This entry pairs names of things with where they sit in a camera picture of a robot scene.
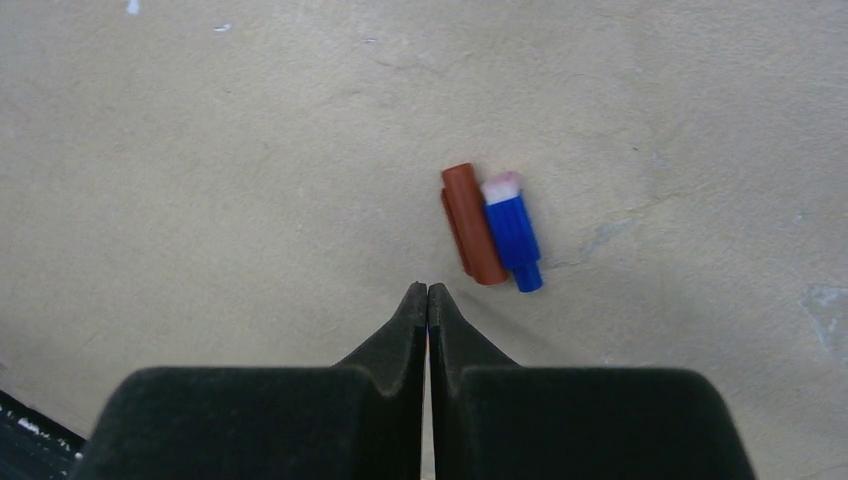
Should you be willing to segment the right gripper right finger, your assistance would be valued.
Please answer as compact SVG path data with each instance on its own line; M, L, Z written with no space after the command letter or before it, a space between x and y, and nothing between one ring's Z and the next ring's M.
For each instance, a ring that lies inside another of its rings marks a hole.
M440 479L751 479L715 387L684 369L525 367L428 291Z

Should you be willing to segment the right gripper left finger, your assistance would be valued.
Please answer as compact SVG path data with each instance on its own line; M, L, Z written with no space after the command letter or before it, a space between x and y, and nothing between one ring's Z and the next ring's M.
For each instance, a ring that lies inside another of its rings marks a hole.
M139 370L103 409L75 479L416 479L427 288L329 367Z

